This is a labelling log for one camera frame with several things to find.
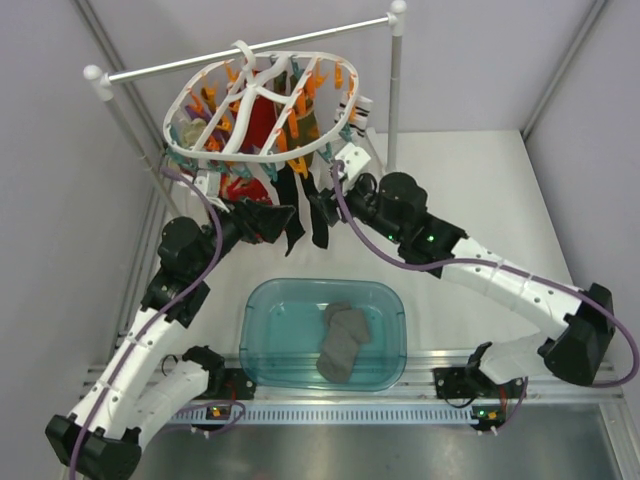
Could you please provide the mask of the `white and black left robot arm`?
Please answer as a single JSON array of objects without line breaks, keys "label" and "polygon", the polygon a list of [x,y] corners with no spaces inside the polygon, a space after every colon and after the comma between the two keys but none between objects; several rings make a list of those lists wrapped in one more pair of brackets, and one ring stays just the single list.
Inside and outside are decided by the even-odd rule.
[{"label": "white and black left robot arm", "polygon": [[46,426],[46,438],[71,478],[130,478],[174,414],[202,395],[223,391],[225,360],[207,346],[189,348],[159,383],[147,383],[203,306],[210,293],[205,279],[218,262],[240,242],[275,242],[295,213],[290,205],[244,199],[210,207],[209,226],[186,216],[164,226],[159,270],[124,341],[71,412],[53,416]]}]

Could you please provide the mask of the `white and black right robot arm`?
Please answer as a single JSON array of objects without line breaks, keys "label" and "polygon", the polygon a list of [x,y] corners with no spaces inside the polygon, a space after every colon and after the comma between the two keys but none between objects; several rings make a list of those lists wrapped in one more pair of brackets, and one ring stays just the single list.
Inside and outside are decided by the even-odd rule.
[{"label": "white and black right robot arm", "polygon": [[369,173],[337,197],[312,196],[329,225],[352,216],[397,247],[401,266],[435,263],[431,275],[464,286],[516,313],[537,333],[508,342],[487,341],[469,356],[463,379],[473,397],[492,395],[518,378],[551,374],[592,387],[616,328],[611,292],[552,286],[484,248],[462,228],[427,210],[427,192],[406,173],[376,179]]}]

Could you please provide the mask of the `white oval clip hanger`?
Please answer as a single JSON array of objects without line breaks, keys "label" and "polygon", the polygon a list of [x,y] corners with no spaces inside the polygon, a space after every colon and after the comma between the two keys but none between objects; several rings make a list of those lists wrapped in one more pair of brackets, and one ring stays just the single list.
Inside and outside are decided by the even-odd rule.
[{"label": "white oval clip hanger", "polygon": [[240,171],[333,157],[335,143],[363,136],[372,110],[346,59],[325,52],[247,46],[235,60],[203,67],[183,87],[164,121],[165,152],[186,170]]}]

